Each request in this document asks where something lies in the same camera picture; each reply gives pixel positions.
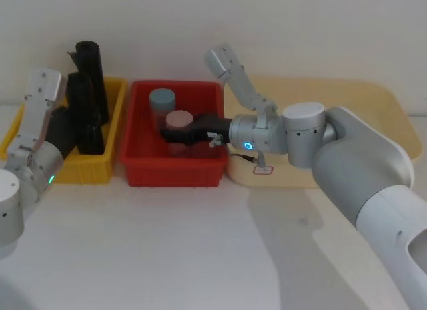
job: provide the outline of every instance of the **gray lid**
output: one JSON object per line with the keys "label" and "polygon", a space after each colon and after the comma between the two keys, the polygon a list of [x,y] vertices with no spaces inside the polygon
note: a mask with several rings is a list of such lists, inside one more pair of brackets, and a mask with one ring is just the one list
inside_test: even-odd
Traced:
{"label": "gray lid", "polygon": [[155,111],[173,111],[175,104],[175,93],[170,89],[159,88],[149,94],[149,105]]}

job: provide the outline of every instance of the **red plastic bin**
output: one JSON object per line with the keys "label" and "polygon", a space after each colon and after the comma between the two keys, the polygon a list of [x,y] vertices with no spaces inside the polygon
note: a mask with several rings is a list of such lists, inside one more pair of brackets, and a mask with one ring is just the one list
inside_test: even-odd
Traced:
{"label": "red plastic bin", "polygon": [[176,109],[194,116],[216,113],[224,117],[220,85],[200,81],[136,81],[131,89],[121,162],[132,187],[217,187],[228,160],[225,147],[197,144],[196,157],[170,157],[168,144],[155,131],[149,94],[157,88],[171,89]]}

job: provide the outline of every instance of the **small tag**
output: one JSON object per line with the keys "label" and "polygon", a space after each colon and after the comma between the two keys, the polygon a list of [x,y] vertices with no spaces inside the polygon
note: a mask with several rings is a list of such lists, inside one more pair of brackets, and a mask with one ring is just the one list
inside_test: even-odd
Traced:
{"label": "small tag", "polygon": [[261,168],[259,165],[254,167],[254,175],[271,175],[273,173],[273,167],[267,166],[264,168]]}

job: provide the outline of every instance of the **cable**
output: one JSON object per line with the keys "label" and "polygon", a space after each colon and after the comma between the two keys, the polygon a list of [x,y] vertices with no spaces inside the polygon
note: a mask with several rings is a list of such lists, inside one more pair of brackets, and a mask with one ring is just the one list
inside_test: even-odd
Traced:
{"label": "cable", "polygon": [[230,157],[241,157],[242,159],[245,159],[246,161],[258,164],[258,159],[255,157],[251,157],[250,155],[241,155],[239,153],[232,153]]}

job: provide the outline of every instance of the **blue indicator light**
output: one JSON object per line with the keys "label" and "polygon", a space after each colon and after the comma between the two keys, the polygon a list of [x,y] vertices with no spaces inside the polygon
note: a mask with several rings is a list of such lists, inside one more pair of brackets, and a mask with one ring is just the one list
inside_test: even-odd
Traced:
{"label": "blue indicator light", "polygon": [[254,146],[250,143],[250,142],[245,142],[243,144],[243,146],[247,149],[247,150],[252,150],[254,148]]}

